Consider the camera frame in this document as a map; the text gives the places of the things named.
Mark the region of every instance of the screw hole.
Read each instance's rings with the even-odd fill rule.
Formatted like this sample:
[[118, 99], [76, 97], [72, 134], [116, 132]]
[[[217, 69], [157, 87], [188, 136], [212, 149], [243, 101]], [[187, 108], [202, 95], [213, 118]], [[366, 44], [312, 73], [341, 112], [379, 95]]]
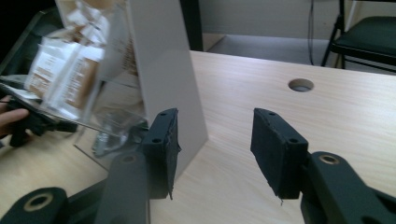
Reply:
[[24, 205], [23, 209], [26, 212], [34, 212], [42, 209], [52, 202], [53, 195], [50, 192], [37, 194], [32, 197], [27, 203]]
[[290, 141], [291, 143], [298, 143], [298, 140], [295, 139], [295, 138], [291, 138], [291, 139], [289, 139], [289, 141]]
[[161, 139], [159, 139], [159, 138], [154, 138], [154, 139], [152, 140], [152, 143], [161, 143]]

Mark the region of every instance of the human hand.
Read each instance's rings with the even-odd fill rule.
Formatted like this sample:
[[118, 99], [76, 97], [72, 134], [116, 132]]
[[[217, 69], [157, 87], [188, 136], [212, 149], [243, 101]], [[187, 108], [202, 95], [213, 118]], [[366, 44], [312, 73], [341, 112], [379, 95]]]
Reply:
[[0, 103], [0, 136], [12, 133], [12, 124], [15, 121], [26, 118], [29, 115], [27, 109], [16, 109], [7, 111], [9, 96], [4, 97]]

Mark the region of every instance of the finger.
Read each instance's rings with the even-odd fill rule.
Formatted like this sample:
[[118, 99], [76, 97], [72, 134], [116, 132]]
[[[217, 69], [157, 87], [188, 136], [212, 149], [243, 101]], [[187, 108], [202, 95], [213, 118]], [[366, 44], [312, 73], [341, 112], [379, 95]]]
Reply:
[[28, 115], [29, 111], [27, 109], [16, 109], [0, 114], [0, 127], [17, 120], [24, 119]]

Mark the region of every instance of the table surface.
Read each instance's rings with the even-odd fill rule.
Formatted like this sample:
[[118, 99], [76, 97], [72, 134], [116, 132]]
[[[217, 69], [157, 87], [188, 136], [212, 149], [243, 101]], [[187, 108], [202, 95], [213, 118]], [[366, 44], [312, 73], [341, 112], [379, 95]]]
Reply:
[[[304, 223], [299, 200], [281, 203], [250, 152], [255, 107], [279, 114], [310, 152], [343, 157], [368, 186], [396, 196], [396, 77], [203, 52], [191, 57], [209, 140], [178, 178], [174, 200], [151, 202], [152, 223]], [[291, 90], [296, 78], [312, 81], [313, 90]], [[26, 147], [0, 149], [0, 216], [34, 189], [57, 186], [72, 195], [106, 176], [74, 139], [46, 133]]]

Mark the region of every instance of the chair leg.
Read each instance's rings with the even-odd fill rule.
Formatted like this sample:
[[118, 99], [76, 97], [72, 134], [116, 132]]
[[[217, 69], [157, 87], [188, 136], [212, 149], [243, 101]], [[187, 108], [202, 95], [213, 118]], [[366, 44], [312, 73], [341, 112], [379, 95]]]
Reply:
[[326, 51], [325, 51], [323, 59], [322, 59], [322, 63], [320, 65], [322, 67], [326, 66], [326, 62], [327, 62], [327, 59], [329, 58], [329, 54], [330, 54], [330, 48], [332, 47], [332, 42], [335, 39], [335, 35], [337, 34], [337, 30], [338, 30], [338, 25], [336, 23], [334, 25], [334, 28], [332, 29], [332, 35], [330, 36], [329, 44], [327, 45]]
[[341, 68], [346, 69], [346, 56], [341, 54]]

